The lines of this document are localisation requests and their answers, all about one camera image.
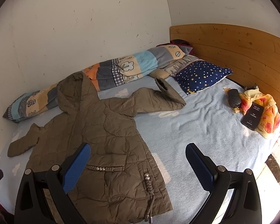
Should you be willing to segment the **black glasses case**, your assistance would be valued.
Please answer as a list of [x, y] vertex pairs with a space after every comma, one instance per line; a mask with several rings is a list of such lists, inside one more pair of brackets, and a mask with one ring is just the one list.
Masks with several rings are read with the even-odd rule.
[[239, 108], [241, 106], [241, 98], [237, 89], [230, 89], [227, 95], [228, 103], [231, 108]]

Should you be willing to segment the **yellow red floral cloth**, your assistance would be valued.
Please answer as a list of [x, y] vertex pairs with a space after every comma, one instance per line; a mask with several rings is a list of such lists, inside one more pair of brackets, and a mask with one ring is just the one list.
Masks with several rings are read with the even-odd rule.
[[[227, 93], [230, 89], [235, 88], [224, 88], [223, 90]], [[239, 93], [239, 95], [241, 106], [233, 108], [234, 112], [241, 112], [244, 116], [253, 102], [264, 107], [264, 112], [255, 131], [266, 139], [271, 138], [280, 124], [280, 113], [274, 98], [270, 94], [261, 93], [258, 88], [246, 90], [243, 93]]]

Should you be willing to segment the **brown hooded puffer jacket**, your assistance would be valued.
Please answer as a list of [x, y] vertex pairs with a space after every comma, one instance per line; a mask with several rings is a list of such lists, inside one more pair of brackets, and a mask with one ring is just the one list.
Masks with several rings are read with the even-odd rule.
[[27, 168], [45, 171], [62, 163], [82, 143], [90, 159], [70, 199], [87, 223], [137, 223], [172, 210], [163, 176], [136, 128], [139, 113], [173, 111], [184, 99], [163, 79], [157, 90], [140, 88], [128, 98], [100, 99], [82, 72], [57, 87], [61, 114], [33, 124], [12, 142], [8, 157], [31, 150]]

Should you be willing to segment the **light blue cloud bedsheet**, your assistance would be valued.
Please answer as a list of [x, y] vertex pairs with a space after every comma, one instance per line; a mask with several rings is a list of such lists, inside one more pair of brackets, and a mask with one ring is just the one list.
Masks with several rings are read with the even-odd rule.
[[[137, 114], [134, 118], [143, 140], [148, 145], [163, 175], [173, 210], [153, 217], [153, 223], [189, 223], [204, 203], [208, 192], [201, 187], [185, 155], [186, 145], [195, 143], [216, 165], [243, 172], [250, 168], [258, 177], [273, 146], [280, 138], [280, 123], [268, 139], [241, 124], [243, 115], [234, 113], [227, 103], [223, 88], [241, 87], [225, 78], [211, 88], [186, 95], [174, 78], [166, 80], [184, 98], [181, 110]], [[157, 90], [154, 79], [146, 76], [98, 93], [100, 99], [129, 97], [141, 87]], [[14, 213], [18, 188], [32, 149], [20, 156], [8, 158], [9, 144], [26, 135], [35, 123], [44, 126], [60, 114], [56, 107], [18, 124], [0, 154], [0, 203]]]

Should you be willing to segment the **beige printed pillow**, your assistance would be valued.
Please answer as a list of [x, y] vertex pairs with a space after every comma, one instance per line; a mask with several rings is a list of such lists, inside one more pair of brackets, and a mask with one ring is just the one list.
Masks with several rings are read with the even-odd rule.
[[188, 65], [193, 62], [199, 61], [200, 58], [193, 55], [187, 55], [179, 60], [170, 62], [168, 66], [162, 69], [155, 69], [152, 71], [149, 76], [152, 78], [162, 78], [167, 79], [169, 76], [175, 77], [178, 72], [185, 69]]

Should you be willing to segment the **patchwork rolled quilt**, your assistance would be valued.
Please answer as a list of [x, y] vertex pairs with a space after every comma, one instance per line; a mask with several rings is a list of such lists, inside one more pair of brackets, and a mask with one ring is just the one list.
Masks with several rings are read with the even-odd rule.
[[[97, 91], [108, 90], [146, 75], [166, 79], [171, 73], [165, 68], [189, 55], [192, 49], [190, 45], [168, 43], [133, 55], [96, 63], [82, 72]], [[54, 107], [57, 107], [57, 84], [19, 96], [6, 109], [3, 118], [18, 123]]]

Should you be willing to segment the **navy star pillow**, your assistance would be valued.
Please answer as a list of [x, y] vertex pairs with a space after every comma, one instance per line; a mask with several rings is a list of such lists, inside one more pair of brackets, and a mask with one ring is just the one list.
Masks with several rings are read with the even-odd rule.
[[232, 74], [233, 71], [230, 68], [197, 60], [178, 72], [175, 80], [181, 89], [190, 95], [206, 90]]

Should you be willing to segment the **wooden headboard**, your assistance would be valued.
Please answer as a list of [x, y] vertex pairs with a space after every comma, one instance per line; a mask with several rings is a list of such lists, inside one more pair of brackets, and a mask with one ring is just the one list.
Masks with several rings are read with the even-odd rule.
[[188, 41], [194, 55], [221, 67], [242, 86], [257, 84], [273, 96], [280, 112], [280, 38], [249, 27], [227, 24], [172, 26], [170, 39]]

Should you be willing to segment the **black smartphone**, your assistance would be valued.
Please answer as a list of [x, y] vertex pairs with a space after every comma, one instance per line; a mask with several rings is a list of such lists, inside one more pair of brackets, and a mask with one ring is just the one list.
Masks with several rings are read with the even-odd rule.
[[255, 131], [260, 122], [263, 112], [264, 112], [264, 107], [253, 102], [251, 107], [243, 116], [241, 123], [244, 126], [246, 126], [248, 129]]

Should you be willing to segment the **dark red cloth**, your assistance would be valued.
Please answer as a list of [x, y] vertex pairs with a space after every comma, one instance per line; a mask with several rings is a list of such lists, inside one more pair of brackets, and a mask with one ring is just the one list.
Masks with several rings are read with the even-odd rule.
[[169, 43], [164, 43], [160, 44], [158, 46], [169, 46], [169, 45], [174, 45], [174, 46], [186, 46], [188, 48], [193, 48], [192, 45], [183, 39], [173, 39]]

